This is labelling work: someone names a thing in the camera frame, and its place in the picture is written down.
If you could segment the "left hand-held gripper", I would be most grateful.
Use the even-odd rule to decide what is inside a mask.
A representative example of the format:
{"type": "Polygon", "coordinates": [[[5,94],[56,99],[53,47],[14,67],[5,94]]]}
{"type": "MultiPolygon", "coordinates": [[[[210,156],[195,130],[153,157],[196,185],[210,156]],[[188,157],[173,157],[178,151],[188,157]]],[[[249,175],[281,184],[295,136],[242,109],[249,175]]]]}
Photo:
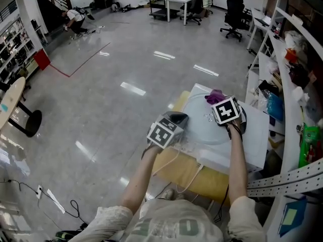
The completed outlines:
{"type": "Polygon", "coordinates": [[[178,111],[167,111],[159,115],[147,133],[148,146],[162,149],[177,143],[185,132],[189,116],[178,111]]]}

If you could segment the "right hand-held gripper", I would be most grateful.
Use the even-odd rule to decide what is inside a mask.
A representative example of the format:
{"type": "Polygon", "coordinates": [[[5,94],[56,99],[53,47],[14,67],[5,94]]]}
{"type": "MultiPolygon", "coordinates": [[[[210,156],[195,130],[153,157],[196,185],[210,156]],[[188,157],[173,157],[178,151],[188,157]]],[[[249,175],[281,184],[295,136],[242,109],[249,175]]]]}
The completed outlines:
{"type": "Polygon", "coordinates": [[[245,133],[247,115],[234,96],[228,97],[225,100],[212,105],[211,109],[215,121],[220,127],[224,127],[227,123],[231,123],[241,117],[240,130],[242,134],[245,133]]]}

